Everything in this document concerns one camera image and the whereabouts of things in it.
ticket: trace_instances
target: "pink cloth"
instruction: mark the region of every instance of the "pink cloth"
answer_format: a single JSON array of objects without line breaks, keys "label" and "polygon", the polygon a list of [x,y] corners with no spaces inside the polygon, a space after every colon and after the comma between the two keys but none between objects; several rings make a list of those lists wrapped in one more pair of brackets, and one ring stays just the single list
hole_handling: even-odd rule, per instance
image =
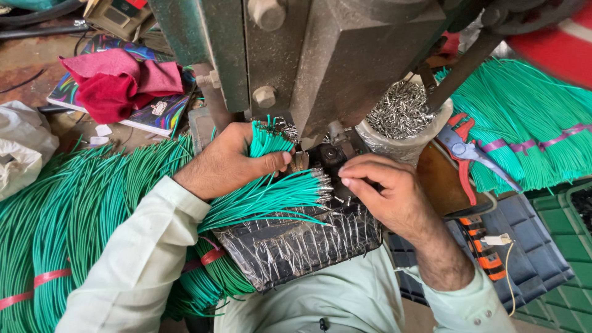
[{"label": "pink cloth", "polygon": [[184,93],[175,62],[139,62],[123,49],[59,59],[79,85],[76,99],[99,124],[127,119],[154,97]]}]

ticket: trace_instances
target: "pliers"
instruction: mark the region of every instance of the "pliers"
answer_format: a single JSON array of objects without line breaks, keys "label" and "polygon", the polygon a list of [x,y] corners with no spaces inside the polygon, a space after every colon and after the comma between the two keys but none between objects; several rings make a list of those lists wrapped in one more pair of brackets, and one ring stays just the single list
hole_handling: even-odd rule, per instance
[{"label": "pliers", "polygon": [[500,176],[501,179],[505,180],[511,188],[522,192],[522,187],[509,174],[489,158],[485,152],[475,146],[475,140],[471,143],[465,143],[466,137],[469,135],[469,130],[475,125],[473,118],[462,123],[456,130],[452,129],[465,117],[467,117],[466,113],[459,113],[451,117],[436,137],[446,146],[452,159],[458,161],[458,176],[461,179],[462,188],[469,197],[471,205],[474,206],[477,204],[477,198],[469,183],[469,164],[471,161],[477,161],[485,165]]}]

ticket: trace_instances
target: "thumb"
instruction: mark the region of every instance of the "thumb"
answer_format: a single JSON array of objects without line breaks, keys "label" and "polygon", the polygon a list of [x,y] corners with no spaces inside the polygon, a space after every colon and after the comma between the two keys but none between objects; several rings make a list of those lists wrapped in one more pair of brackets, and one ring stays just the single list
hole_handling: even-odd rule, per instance
[{"label": "thumb", "polygon": [[251,160],[253,172],[261,177],[285,167],[292,162],[292,155],[289,152],[274,152]]},{"label": "thumb", "polygon": [[385,200],[370,184],[361,179],[341,178],[341,182],[360,198],[369,210],[372,210],[373,207],[380,205]]}]

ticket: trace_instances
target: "man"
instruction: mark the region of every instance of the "man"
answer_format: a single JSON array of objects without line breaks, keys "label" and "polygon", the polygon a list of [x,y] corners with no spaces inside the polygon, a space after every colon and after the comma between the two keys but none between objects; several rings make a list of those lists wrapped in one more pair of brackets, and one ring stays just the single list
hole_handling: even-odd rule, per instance
[{"label": "man", "polygon": [[[250,124],[233,123],[173,179],[163,178],[115,230],[82,287],[67,301],[57,332],[156,332],[171,285],[181,275],[197,224],[223,196],[273,171],[287,152],[245,156]],[[515,332],[491,281],[461,252],[430,206],[415,170],[376,155],[339,171],[386,227],[416,247],[419,266],[405,269],[424,284],[436,332]],[[363,179],[379,182],[376,192]],[[387,247],[290,281],[265,295],[244,296],[218,313],[216,332],[400,332],[403,307]]]}]

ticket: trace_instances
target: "shirt sleeve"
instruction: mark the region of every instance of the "shirt sleeve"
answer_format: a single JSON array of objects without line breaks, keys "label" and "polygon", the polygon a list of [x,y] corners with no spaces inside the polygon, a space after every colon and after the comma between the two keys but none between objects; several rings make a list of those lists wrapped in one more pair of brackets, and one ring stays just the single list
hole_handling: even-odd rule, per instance
[{"label": "shirt sleeve", "polygon": [[84,284],[68,297],[56,332],[157,332],[186,247],[210,210],[161,179],[110,237]]},{"label": "shirt sleeve", "polygon": [[475,267],[473,281],[454,292],[439,292],[427,286],[418,266],[402,270],[423,285],[426,300],[438,321],[434,333],[516,332],[493,283],[482,269]]}]

